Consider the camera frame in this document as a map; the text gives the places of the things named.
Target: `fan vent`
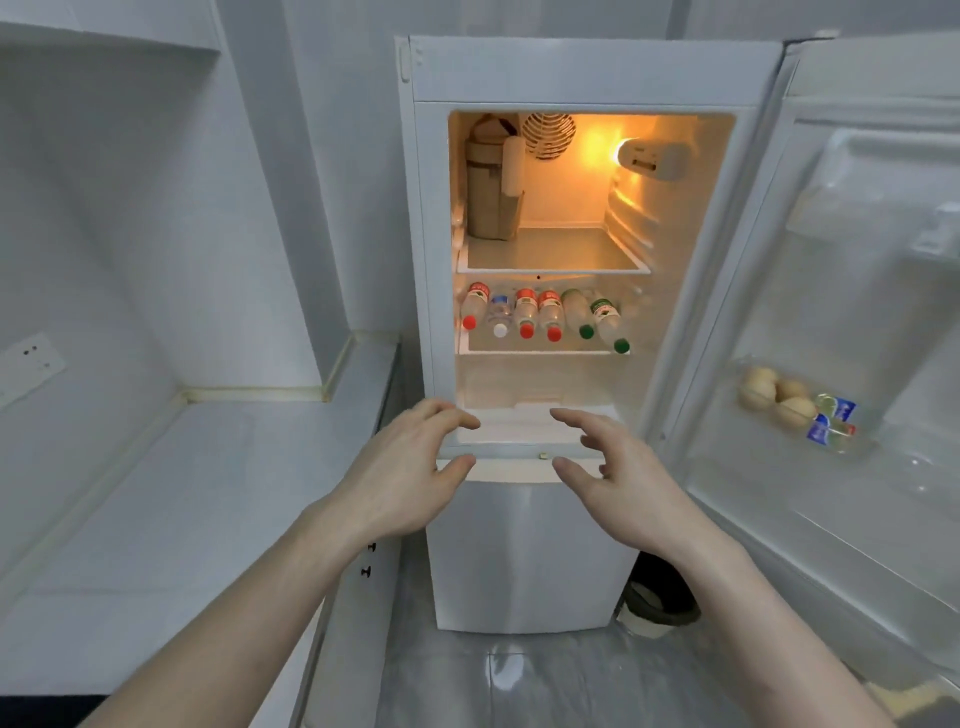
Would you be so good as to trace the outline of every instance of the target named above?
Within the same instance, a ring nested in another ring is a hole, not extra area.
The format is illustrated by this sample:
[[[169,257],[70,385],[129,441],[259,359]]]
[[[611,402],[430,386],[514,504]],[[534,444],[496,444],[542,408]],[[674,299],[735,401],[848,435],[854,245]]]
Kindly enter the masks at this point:
[[[527,152],[537,159],[556,159],[566,151],[577,133],[568,113],[532,113],[523,120]]]

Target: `countertop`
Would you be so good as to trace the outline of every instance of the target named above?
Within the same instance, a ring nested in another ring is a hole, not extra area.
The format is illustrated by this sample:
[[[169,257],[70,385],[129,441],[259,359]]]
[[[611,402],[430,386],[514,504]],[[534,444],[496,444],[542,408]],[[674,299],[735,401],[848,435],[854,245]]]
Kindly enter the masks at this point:
[[[187,406],[0,623],[0,694],[113,692],[337,484],[395,352],[358,343],[332,402]],[[312,636],[252,725],[288,725]]]

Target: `tiled floor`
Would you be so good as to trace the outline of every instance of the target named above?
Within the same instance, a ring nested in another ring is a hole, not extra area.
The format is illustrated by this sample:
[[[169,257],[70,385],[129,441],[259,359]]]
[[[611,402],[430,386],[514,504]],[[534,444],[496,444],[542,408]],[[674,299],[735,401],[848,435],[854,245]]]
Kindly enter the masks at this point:
[[[442,632],[422,533],[404,540],[377,728],[748,726],[705,624],[659,640]]]

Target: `bottle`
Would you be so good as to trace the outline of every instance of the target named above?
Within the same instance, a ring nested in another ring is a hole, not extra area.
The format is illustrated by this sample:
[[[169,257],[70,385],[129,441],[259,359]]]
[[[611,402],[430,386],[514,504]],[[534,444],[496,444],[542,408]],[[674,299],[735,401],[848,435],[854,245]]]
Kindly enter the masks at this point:
[[[582,339],[592,339],[593,314],[590,312],[590,302],[579,288],[568,288],[561,296],[564,302],[564,316],[566,324],[577,331]]]
[[[477,321],[487,315],[487,302],[490,300],[490,288],[477,281],[470,284],[464,302],[460,304],[460,321],[467,331],[477,328]]]
[[[604,343],[617,353],[627,353],[630,342],[623,337],[623,319],[616,306],[607,299],[597,299],[590,304],[590,311],[593,312],[593,323]]]
[[[564,337],[564,305],[556,291],[545,290],[537,299],[540,314],[537,323],[540,328],[546,329],[546,337],[552,342],[558,342]]]
[[[493,335],[502,339],[510,331],[510,320],[513,311],[510,308],[510,296],[505,293],[494,293],[487,307],[487,324],[493,327]]]
[[[516,292],[516,304],[514,305],[514,321],[520,336],[524,339],[533,338],[534,331],[537,330],[537,294],[533,288],[521,288]]]

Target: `white refrigerator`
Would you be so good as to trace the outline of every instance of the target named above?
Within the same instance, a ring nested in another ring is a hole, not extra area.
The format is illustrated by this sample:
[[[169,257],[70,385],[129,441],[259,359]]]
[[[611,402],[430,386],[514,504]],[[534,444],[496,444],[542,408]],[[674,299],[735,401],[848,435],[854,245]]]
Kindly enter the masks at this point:
[[[636,552],[553,473],[600,462],[563,405],[650,443],[850,665],[956,681],[960,35],[396,53],[424,389],[483,422],[441,451],[478,463],[427,529],[438,625],[611,618]],[[474,283],[581,290],[597,333],[471,328]]]

